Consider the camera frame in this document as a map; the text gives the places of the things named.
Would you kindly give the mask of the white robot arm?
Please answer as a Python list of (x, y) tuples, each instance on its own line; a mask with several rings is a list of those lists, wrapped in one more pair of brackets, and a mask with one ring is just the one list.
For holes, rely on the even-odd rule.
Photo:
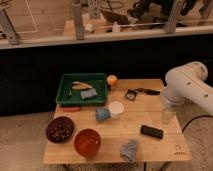
[(171, 122), (176, 109), (186, 99), (213, 116), (213, 87), (205, 83), (207, 76), (207, 67), (198, 61), (175, 67), (166, 73), (166, 86), (160, 94), (163, 124)]

